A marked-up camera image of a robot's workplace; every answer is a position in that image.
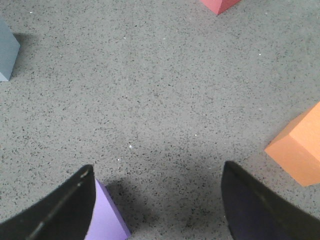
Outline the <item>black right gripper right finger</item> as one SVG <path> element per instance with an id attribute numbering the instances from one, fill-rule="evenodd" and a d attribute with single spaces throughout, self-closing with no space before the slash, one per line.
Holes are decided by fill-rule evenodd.
<path id="1" fill-rule="evenodd" d="M 225 217 L 235 240 L 318 240 L 320 221 L 302 211 L 233 161 L 221 179 Z"/>

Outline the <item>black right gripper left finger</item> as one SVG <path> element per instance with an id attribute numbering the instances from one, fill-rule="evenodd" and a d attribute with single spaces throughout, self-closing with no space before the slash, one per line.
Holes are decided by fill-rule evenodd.
<path id="1" fill-rule="evenodd" d="M 2 240 L 83 240 L 96 202 L 94 169 L 81 167 L 56 190 L 0 225 Z"/>

